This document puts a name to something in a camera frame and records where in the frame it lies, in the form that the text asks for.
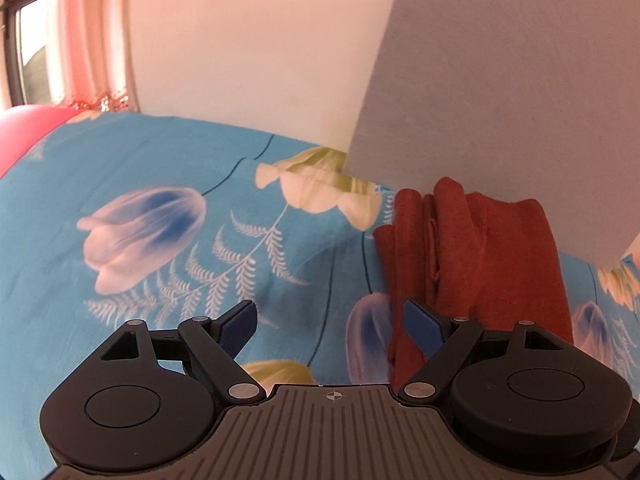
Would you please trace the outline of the dark red knit top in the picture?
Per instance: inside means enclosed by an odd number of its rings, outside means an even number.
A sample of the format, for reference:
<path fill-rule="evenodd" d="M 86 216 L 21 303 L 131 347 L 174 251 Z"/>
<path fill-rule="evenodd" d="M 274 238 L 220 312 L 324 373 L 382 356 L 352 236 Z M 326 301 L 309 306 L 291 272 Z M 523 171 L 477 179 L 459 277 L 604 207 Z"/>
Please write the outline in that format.
<path fill-rule="evenodd" d="M 408 300 L 488 330 L 529 320 L 574 340 L 558 248 L 536 200 L 500 202 L 442 178 L 430 194 L 397 192 L 394 220 L 379 226 L 374 240 L 390 294 L 393 390 L 425 362 L 402 325 Z"/>

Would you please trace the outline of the blue floral bed sheet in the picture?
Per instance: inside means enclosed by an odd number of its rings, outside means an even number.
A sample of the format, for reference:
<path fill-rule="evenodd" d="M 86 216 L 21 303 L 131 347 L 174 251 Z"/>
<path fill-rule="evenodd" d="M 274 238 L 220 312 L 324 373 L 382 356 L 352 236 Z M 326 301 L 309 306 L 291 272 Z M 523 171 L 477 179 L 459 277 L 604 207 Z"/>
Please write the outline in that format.
<path fill-rule="evenodd" d="M 639 312 L 559 253 L 570 348 L 473 364 L 435 405 L 390 384 L 374 232 L 399 191 L 341 152 L 172 117 L 78 114 L 1 177 L 6 479 L 634 479 Z M 129 320 L 243 301 L 234 358 L 265 400 L 101 405 Z"/>

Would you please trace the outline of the dark window frame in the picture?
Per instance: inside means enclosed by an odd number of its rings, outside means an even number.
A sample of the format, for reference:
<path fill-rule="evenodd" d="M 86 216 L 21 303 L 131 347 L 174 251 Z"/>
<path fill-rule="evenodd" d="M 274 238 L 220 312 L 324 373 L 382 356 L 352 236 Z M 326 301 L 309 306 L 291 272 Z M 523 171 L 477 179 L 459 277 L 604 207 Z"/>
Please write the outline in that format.
<path fill-rule="evenodd" d="M 5 107 L 52 103 L 47 68 L 50 9 L 50 0 L 1 0 Z"/>

